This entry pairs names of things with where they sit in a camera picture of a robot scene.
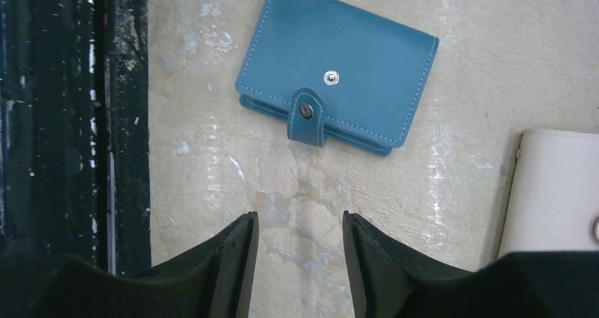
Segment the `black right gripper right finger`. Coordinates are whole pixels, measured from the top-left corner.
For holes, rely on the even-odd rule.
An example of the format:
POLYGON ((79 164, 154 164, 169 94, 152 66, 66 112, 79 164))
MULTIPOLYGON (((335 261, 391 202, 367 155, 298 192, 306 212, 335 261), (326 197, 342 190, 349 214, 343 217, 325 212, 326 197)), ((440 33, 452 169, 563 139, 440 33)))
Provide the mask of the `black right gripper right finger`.
POLYGON ((357 317, 597 317, 597 252, 512 252, 469 272, 343 214, 357 317))

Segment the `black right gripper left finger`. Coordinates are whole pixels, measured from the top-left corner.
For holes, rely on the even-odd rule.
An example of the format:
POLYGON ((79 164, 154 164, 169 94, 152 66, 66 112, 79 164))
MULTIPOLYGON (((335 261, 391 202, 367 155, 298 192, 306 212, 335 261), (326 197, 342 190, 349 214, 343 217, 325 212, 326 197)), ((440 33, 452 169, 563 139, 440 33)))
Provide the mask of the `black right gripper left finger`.
POLYGON ((258 242, 250 212, 131 278, 72 254, 14 254, 1 259, 1 316, 247 317, 258 242))

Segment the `blue leather card holder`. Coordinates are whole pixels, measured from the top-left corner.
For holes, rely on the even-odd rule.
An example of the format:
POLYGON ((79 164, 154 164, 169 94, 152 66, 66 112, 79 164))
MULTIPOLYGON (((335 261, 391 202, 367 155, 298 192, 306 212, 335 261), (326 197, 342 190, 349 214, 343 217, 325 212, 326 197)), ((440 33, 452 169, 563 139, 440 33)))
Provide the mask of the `blue leather card holder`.
POLYGON ((438 46, 339 0, 265 0, 235 87, 292 141, 387 156, 408 137, 438 46))

